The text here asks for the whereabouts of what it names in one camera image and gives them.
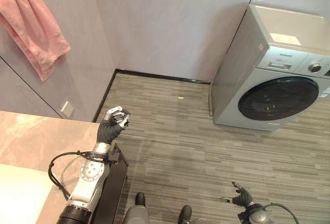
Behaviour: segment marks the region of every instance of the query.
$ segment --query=wall socket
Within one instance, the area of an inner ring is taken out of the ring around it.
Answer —
[[[68,101],[66,101],[60,108],[61,113],[63,113],[65,117],[70,118],[72,116],[74,107]]]

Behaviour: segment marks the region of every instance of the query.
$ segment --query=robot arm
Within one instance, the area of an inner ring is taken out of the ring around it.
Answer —
[[[87,159],[81,165],[79,180],[57,224],[87,224],[101,197],[103,183],[109,175],[113,152],[112,141],[129,123],[130,113],[122,107],[107,111],[101,121],[97,140],[92,152],[87,152]]]
[[[245,188],[236,182],[232,182],[232,184],[237,188],[236,192],[240,195],[233,198],[221,197],[220,200],[245,207],[245,211],[238,214],[242,224],[274,224],[265,208],[261,204],[255,203]]]

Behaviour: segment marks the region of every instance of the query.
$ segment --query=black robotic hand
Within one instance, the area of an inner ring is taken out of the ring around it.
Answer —
[[[107,111],[97,130],[97,143],[111,142],[124,130],[129,123],[130,113],[122,107]]]

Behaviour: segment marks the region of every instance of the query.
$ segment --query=shoe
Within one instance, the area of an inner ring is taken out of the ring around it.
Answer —
[[[145,196],[143,192],[139,192],[135,196],[135,205],[143,205],[145,206]]]
[[[184,224],[188,221],[190,221],[192,209],[189,205],[186,205],[182,208],[180,215],[179,215],[179,220],[177,221],[177,224]]]

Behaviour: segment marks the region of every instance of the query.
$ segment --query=black baseboard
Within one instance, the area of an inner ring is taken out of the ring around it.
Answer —
[[[174,81],[186,81],[186,82],[192,82],[192,83],[199,83],[199,84],[210,84],[208,81],[199,81],[199,80],[193,80],[188,78],[182,78],[182,77],[175,77],[175,76],[163,76],[163,75],[157,75],[157,74],[150,74],[150,73],[144,73],[144,72],[138,72],[138,71],[127,71],[127,70],[121,70],[116,68],[113,72],[113,75],[111,77],[111,80],[109,82],[109,85],[103,95],[103,98],[100,102],[100,105],[98,106],[98,109],[94,115],[93,123],[96,123],[97,118],[101,112],[101,109],[103,107],[103,104],[105,102],[105,99],[108,96],[108,93],[110,91],[111,85],[114,81],[114,78],[116,77],[116,74],[125,74],[125,75],[133,75],[133,76],[143,76],[143,77],[151,77],[151,78],[158,78],[158,79],[166,79],[166,80],[174,80]]]
[[[116,69],[116,71],[117,71],[117,73],[120,73],[120,74],[133,75],[133,76],[143,76],[143,77],[159,78],[159,79],[174,80],[174,81],[186,81],[186,82],[193,82],[193,83],[199,83],[199,84],[210,84],[210,82],[208,82],[208,81],[200,81],[200,80],[194,80],[194,79],[188,79],[188,78],[176,77],[176,76],[163,76],[163,75],[157,75],[157,74],[150,74],[150,73],[144,73],[144,72],[138,72],[138,71],[127,71],[127,70],[120,70],[120,69]]]

